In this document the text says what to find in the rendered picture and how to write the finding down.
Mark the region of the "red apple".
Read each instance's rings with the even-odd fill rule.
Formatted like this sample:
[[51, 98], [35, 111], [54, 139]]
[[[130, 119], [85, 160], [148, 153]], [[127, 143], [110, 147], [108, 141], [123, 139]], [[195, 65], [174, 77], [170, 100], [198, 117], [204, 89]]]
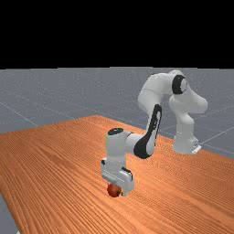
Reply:
[[107, 191], [111, 197], [118, 197], [121, 194], [122, 189], [117, 185], [109, 184]]

